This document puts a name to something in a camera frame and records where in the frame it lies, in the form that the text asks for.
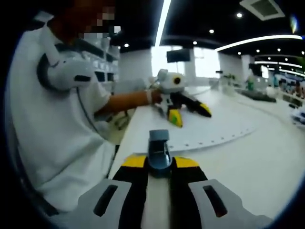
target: hole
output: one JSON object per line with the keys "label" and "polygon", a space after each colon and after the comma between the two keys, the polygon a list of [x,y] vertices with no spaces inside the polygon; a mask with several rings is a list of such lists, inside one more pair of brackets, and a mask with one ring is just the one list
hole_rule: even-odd
{"label": "hole", "polygon": [[102,215],[105,214],[106,209],[109,205],[109,202],[110,202],[111,198],[113,197],[117,188],[118,187],[116,185],[109,185],[107,187],[107,189],[102,194],[102,196],[100,197],[99,201],[97,202],[97,204],[93,210],[95,215],[101,217]]}
{"label": "hole", "polygon": [[181,81],[181,79],[179,77],[176,77],[174,80],[173,80],[173,83],[174,84],[179,84]]}
{"label": "hole", "polygon": [[217,192],[214,190],[212,186],[205,186],[204,191],[206,195],[208,196],[212,207],[214,208],[214,212],[218,218],[226,215],[228,213],[227,209],[224,206],[223,201],[220,199]]}

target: window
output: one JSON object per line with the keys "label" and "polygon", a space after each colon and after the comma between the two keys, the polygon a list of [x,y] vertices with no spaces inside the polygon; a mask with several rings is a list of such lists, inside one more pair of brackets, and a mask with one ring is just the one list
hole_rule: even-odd
{"label": "window", "polygon": [[262,77],[265,78],[265,79],[268,79],[269,78],[269,70],[267,67],[263,66],[262,65]]}
{"label": "window", "polygon": [[152,75],[156,77],[160,69],[167,69],[169,72],[185,74],[184,63],[168,63],[166,52],[182,49],[181,46],[159,46],[152,47]]}
{"label": "window", "polygon": [[218,52],[212,49],[194,48],[196,77],[220,78]]}

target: gray gripper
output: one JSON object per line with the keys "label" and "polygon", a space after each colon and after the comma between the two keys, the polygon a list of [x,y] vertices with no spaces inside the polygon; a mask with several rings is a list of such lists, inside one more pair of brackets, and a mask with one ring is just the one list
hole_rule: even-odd
{"label": "gray gripper", "polygon": [[[74,211],[53,216],[51,220],[64,228],[118,229],[122,207],[130,187],[129,182],[104,179],[79,198]],[[105,213],[98,216],[95,213],[96,206],[101,196],[110,188],[116,190]]]}
{"label": "gray gripper", "polygon": [[[259,229],[272,222],[266,216],[256,216],[244,209],[240,197],[215,179],[189,183],[189,187],[196,200],[201,225],[204,229]],[[216,192],[226,209],[226,213],[221,217],[216,216],[205,191],[211,189]]]}

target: led light strip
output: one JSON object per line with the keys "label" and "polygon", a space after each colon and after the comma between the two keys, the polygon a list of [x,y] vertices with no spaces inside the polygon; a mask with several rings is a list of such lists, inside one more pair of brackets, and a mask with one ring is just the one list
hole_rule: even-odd
{"label": "led light strip", "polygon": [[279,65],[286,65],[286,66],[292,66],[296,68],[302,68],[301,65],[293,64],[293,63],[284,63],[284,62],[273,62],[273,61],[255,61],[255,64],[279,64]]}
{"label": "led light strip", "polygon": [[269,64],[278,64],[278,62],[273,62],[273,61],[255,61],[255,64],[260,64],[260,63],[269,63]]}
{"label": "led light strip", "polygon": [[292,66],[296,68],[302,68],[301,65],[293,64],[293,63],[284,63],[284,62],[279,62],[280,65],[287,65],[287,66]]}
{"label": "led light strip", "polygon": [[291,74],[300,75],[300,76],[304,76],[304,77],[305,77],[305,74],[296,73],[296,72],[293,72],[293,71],[290,71],[290,70],[283,70],[283,69],[280,69],[280,72],[291,73]]}
{"label": "led light strip", "polygon": [[[274,71],[275,69],[274,68],[268,68],[268,70]],[[305,77],[305,74],[302,74],[302,73],[296,73],[296,72],[293,72],[293,71],[283,70],[283,69],[279,69],[279,70],[280,70],[280,72],[290,73],[290,74],[295,74],[295,75],[300,75],[300,76]]]}
{"label": "led light strip", "polygon": [[270,40],[270,39],[299,39],[299,40],[302,40],[303,38],[301,36],[297,36],[297,35],[272,35],[272,36],[257,37],[257,38],[251,38],[248,40],[244,40],[241,42],[236,42],[233,44],[228,44],[223,47],[215,49],[215,51],[219,52],[219,51],[222,51],[225,49],[235,47],[237,45],[247,44],[247,43],[251,43],[251,42],[258,42],[258,41],[263,41],[263,40]]}
{"label": "led light strip", "polygon": [[164,25],[165,25],[168,10],[169,10],[170,5],[171,5],[171,1],[172,0],[164,0],[164,2],[163,2],[161,17],[160,17],[160,21],[159,21],[157,36],[156,36],[155,47],[160,46],[161,38],[162,38],[163,30],[164,30]]}

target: hand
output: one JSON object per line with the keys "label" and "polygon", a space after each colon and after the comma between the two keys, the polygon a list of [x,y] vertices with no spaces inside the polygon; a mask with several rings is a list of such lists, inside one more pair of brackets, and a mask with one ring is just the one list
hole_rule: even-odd
{"label": "hand", "polygon": [[159,104],[161,102],[162,102],[161,90],[160,89],[152,90],[152,103]]}

